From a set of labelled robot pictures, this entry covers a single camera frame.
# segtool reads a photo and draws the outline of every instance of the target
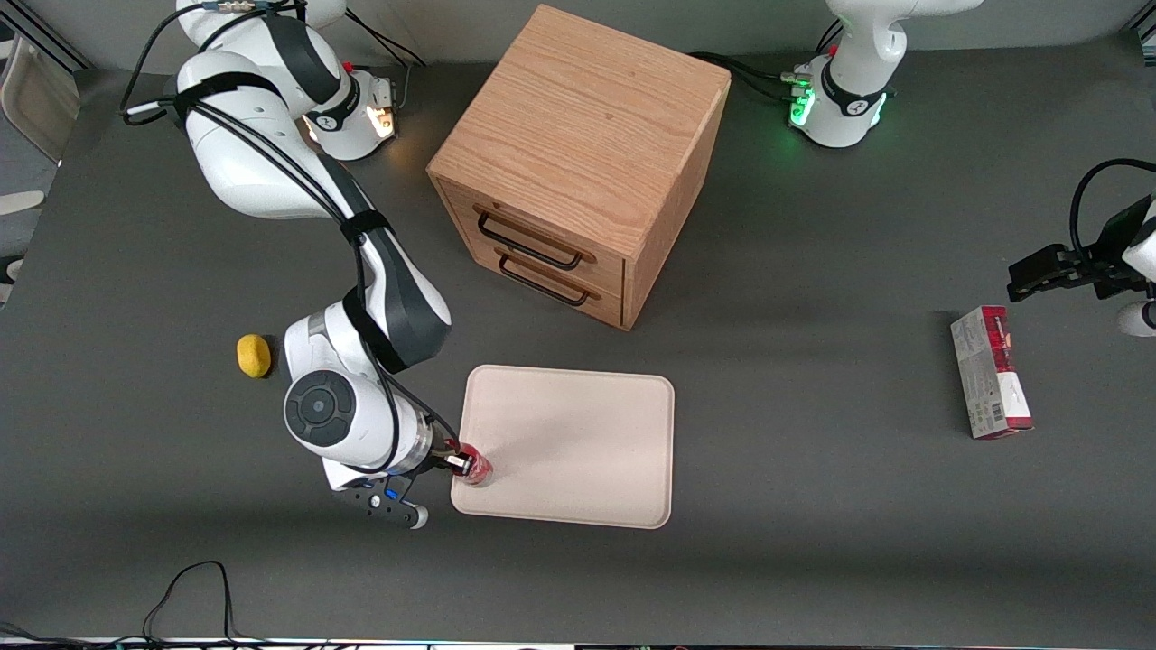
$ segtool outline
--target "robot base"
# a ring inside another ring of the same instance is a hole
[[[818,73],[830,60],[831,57],[822,54],[795,66],[794,72],[818,79]],[[861,115],[847,117],[822,83],[809,83],[803,95],[791,106],[787,124],[806,133],[817,145],[842,149],[858,143],[867,131],[879,124],[880,111],[885,102],[887,94],[883,94],[874,106],[865,105]]]

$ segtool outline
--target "yellow sponge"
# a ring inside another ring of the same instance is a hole
[[[259,334],[245,334],[237,339],[237,365],[242,372],[254,379],[268,375],[273,367],[269,344]]]

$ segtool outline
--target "wall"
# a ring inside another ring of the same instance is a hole
[[[25,0],[101,67],[132,68],[164,0]],[[430,60],[496,60],[538,0],[350,0],[368,23]],[[722,53],[807,50],[832,20],[821,0],[551,0],[551,5],[676,50]],[[987,0],[950,17],[907,23],[911,46],[956,50],[1060,45],[1120,29],[1144,0]],[[383,64],[349,23],[323,34],[354,62]],[[157,40],[146,72],[172,73],[194,52],[179,27]]]

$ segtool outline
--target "wooden cabinet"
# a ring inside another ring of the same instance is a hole
[[[630,330],[702,189],[729,86],[543,5],[427,171],[480,265]]]

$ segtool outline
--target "green light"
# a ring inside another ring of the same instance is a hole
[[[807,124],[807,117],[810,116],[810,109],[814,105],[815,105],[815,91],[808,88],[806,95],[795,99],[795,106],[791,109],[791,121],[795,126],[802,126]]]
[[[872,126],[879,124],[879,116],[883,115],[883,104],[885,103],[887,103],[887,93],[883,93],[883,96],[879,98],[879,108],[875,109],[875,117],[870,118]]]

